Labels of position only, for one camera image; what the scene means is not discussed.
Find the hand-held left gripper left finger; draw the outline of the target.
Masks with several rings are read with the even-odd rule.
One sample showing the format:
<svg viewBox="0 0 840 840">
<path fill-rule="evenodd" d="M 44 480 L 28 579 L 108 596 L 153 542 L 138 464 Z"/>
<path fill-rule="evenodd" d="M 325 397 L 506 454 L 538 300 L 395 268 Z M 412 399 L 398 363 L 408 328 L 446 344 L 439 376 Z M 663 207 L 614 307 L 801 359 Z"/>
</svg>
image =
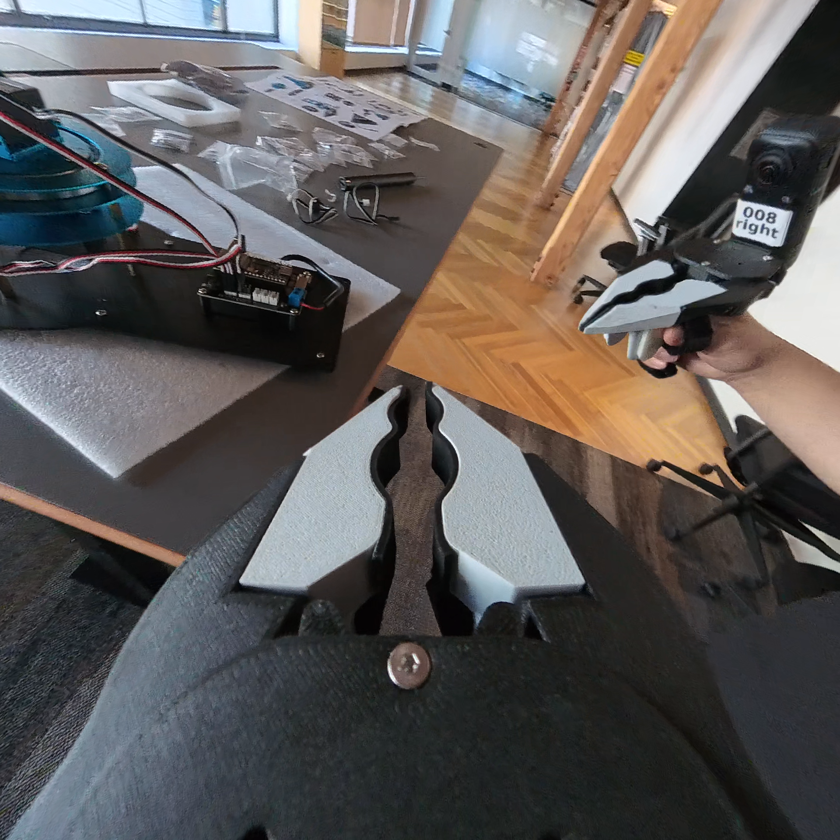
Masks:
<svg viewBox="0 0 840 840">
<path fill-rule="evenodd" d="M 298 596 L 378 596 L 395 565 L 393 503 L 411 396 L 402 385 L 312 446 L 239 578 Z"/>
</svg>

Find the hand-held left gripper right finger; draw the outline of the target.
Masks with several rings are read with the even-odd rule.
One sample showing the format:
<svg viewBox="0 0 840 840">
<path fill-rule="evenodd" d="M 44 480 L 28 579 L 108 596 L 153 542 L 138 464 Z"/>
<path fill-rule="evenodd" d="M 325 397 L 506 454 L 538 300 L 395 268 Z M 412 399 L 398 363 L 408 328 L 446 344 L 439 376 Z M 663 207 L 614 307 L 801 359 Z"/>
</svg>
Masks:
<svg viewBox="0 0 840 840">
<path fill-rule="evenodd" d="M 585 578 L 520 447 L 439 385 L 427 410 L 445 483 L 437 522 L 466 607 L 576 594 Z"/>
</svg>

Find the blue toy robot arm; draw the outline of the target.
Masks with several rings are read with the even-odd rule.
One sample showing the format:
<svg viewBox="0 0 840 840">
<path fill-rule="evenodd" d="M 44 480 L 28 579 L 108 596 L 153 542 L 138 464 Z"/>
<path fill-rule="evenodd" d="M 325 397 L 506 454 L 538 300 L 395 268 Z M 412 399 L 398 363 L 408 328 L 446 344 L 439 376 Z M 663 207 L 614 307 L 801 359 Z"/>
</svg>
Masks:
<svg viewBox="0 0 840 840">
<path fill-rule="evenodd" d="M 227 217 L 223 247 L 138 187 L 134 156 L 181 179 Z M 314 271 L 296 318 L 205 314 L 197 296 L 214 268 L 255 256 L 234 213 L 189 174 L 2 75 L 2 330 L 97 329 L 235 354 L 299 371 L 334 370 L 350 280 Z"/>
</svg>

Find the person's right forearm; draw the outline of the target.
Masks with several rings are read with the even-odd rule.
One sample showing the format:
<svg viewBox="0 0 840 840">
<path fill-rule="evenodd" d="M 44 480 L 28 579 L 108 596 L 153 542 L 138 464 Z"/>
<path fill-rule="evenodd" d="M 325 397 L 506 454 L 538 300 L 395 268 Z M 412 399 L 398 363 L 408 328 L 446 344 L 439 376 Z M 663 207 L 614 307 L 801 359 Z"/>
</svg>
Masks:
<svg viewBox="0 0 840 840">
<path fill-rule="evenodd" d="M 839 491 L 839 373 L 747 317 L 749 360 L 731 380 L 768 428 Z"/>
</svg>

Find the person's right hand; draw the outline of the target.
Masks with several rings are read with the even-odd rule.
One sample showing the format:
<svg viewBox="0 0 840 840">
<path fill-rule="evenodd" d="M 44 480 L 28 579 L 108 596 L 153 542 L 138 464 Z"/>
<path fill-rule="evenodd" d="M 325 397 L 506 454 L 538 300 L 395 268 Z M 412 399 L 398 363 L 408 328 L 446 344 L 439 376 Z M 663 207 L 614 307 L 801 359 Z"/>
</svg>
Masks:
<svg viewBox="0 0 840 840">
<path fill-rule="evenodd" d="M 696 319 L 661 332 L 654 355 L 641 362 L 664 378 L 671 369 L 719 382 L 734 383 L 774 360 L 785 342 L 748 314 Z"/>
</svg>

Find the black office chair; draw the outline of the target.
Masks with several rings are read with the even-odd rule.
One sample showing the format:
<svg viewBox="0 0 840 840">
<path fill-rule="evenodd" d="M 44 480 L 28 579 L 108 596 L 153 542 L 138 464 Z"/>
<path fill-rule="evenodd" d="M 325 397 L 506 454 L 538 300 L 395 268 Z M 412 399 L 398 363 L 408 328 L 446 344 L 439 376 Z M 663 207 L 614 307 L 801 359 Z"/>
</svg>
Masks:
<svg viewBox="0 0 840 840">
<path fill-rule="evenodd" d="M 600 251 L 600 257 L 620 275 L 628 269 L 637 257 L 637 247 L 629 242 L 617 241 L 606 245 Z M 582 275 L 571 291 L 571 302 L 580 306 L 585 298 L 598 298 L 607 289 L 607 285 L 596 278 Z"/>
<path fill-rule="evenodd" d="M 718 500 L 704 518 L 685 527 L 667 527 L 672 542 L 688 539 L 726 517 L 735 518 L 755 563 L 757 576 L 745 585 L 770 582 L 782 591 L 784 573 L 771 573 L 764 543 L 805 549 L 793 561 L 827 574 L 826 587 L 838 589 L 839 496 L 760 421 L 745 415 L 734 420 L 730 445 L 723 449 L 725 468 L 702 464 L 695 472 L 663 459 L 646 464 L 650 473 L 665 469 Z"/>
</svg>

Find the white foam sheet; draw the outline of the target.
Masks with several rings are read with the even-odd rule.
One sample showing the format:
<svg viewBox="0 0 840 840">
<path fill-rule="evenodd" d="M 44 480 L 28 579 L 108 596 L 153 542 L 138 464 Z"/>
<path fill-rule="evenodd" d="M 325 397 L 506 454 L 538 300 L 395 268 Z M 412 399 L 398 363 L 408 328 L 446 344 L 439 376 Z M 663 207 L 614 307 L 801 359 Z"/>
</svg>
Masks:
<svg viewBox="0 0 840 840">
<path fill-rule="evenodd" d="M 278 259 L 297 253 L 350 280 L 343 331 L 397 297 L 397 287 L 190 170 L 239 221 L 248 248 Z M 215 205 L 159 165 L 136 167 L 138 187 L 225 246 L 233 236 Z M 122 473 L 261 387 L 286 365 L 86 330 L 6 331 L 2 391 L 108 473 Z"/>
</svg>

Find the robot control circuit board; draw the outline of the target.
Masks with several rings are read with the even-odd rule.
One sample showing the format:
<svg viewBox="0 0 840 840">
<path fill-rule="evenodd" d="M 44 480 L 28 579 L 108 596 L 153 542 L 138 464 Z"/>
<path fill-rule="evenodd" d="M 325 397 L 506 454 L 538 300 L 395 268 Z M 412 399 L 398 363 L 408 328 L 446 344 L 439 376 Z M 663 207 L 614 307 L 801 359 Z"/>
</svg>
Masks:
<svg viewBox="0 0 840 840">
<path fill-rule="evenodd" d="M 205 314 L 244 318 L 264 312 L 294 319 L 305 308 L 313 283 L 311 268 L 242 254 L 212 269 L 197 296 Z"/>
</svg>

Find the black cylindrical tool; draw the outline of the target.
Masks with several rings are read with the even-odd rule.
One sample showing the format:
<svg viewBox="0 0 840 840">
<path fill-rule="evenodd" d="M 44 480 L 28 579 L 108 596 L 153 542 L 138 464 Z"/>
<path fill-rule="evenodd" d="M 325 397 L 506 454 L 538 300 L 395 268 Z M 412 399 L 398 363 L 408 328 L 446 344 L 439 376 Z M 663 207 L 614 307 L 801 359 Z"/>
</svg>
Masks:
<svg viewBox="0 0 840 840">
<path fill-rule="evenodd" d="M 413 172 L 396 172 L 372 175 L 346 175 L 339 178 L 339 189 L 342 192 L 351 192 L 366 186 L 375 186 L 379 189 L 412 186 L 417 183 L 417 175 Z"/>
</svg>

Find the printed instruction sheet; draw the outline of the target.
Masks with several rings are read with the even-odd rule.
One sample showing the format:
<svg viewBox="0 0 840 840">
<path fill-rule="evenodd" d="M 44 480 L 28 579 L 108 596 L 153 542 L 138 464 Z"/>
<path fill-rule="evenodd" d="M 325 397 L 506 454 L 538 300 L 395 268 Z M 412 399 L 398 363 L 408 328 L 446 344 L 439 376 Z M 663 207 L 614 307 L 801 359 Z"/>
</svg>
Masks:
<svg viewBox="0 0 840 840">
<path fill-rule="evenodd" d="M 245 87 L 369 141 L 383 140 L 426 118 L 336 77 L 304 77 L 280 70 L 247 81 Z"/>
</svg>

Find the person's dark shirt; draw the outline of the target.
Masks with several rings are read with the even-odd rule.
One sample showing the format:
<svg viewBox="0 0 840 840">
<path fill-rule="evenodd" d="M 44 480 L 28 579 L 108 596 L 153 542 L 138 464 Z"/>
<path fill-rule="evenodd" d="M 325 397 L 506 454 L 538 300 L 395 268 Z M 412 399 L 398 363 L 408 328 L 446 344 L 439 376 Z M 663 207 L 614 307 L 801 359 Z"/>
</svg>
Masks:
<svg viewBox="0 0 840 840">
<path fill-rule="evenodd" d="M 707 652 L 752 766 L 798 838 L 839 838 L 839 594 L 712 633 Z"/>
</svg>

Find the pile of small plastic bags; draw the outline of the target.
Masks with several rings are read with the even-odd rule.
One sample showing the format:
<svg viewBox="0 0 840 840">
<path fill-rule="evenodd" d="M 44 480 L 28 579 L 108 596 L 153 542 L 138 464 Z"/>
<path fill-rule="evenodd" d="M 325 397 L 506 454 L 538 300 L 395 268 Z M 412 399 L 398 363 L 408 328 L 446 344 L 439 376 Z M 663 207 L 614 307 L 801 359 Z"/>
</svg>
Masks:
<svg viewBox="0 0 840 840">
<path fill-rule="evenodd" d="M 179 155 L 192 154 L 213 162 L 228 190 L 265 184 L 276 190 L 300 186 L 314 172 L 324 172 L 331 165 L 356 165 L 372 169 L 380 161 L 404 157 L 408 146 L 438 151 L 434 143 L 405 139 L 387 134 L 382 140 L 356 140 L 348 134 L 315 128 L 311 140 L 304 141 L 303 130 L 290 117 L 276 112 L 261 112 L 260 117 L 274 134 L 259 135 L 251 146 L 216 140 L 199 149 L 198 138 L 189 132 L 160 126 L 162 118 L 135 107 L 94 107 L 85 117 L 114 136 L 125 136 L 123 124 L 150 123 L 150 144 Z"/>
</svg>

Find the crumpled antistatic bag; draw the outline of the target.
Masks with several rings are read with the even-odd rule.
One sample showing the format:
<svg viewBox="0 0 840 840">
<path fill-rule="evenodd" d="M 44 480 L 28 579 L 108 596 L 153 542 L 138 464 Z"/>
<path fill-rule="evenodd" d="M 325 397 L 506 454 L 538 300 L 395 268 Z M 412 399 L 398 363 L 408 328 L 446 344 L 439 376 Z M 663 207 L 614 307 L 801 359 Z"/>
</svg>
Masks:
<svg viewBox="0 0 840 840">
<path fill-rule="evenodd" d="M 161 72 L 223 102 L 240 102 L 249 93 L 240 79 L 226 71 L 188 60 L 165 62 Z"/>
</svg>

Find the thin wooden support post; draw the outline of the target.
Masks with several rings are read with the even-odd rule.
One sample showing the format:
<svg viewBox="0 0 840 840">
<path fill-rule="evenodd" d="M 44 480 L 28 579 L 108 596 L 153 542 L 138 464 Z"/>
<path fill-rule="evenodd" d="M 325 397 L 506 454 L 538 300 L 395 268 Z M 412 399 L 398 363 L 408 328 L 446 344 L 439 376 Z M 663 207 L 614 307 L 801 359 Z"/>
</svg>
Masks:
<svg viewBox="0 0 840 840">
<path fill-rule="evenodd" d="M 609 26 L 626 5 L 625 1 L 599 1 L 580 47 L 572 61 L 560 93 L 546 118 L 541 133 L 559 137 L 580 100 L 587 80 L 599 56 Z"/>
</svg>

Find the white foam frame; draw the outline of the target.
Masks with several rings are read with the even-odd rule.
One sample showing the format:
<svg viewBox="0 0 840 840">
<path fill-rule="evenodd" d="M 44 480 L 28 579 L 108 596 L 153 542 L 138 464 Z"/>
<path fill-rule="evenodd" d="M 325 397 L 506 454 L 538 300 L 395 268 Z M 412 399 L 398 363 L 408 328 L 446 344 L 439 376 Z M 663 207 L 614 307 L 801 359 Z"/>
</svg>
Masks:
<svg viewBox="0 0 840 840">
<path fill-rule="evenodd" d="M 240 108 L 174 79 L 109 80 L 111 94 L 122 101 L 187 129 L 237 123 Z"/>
</svg>

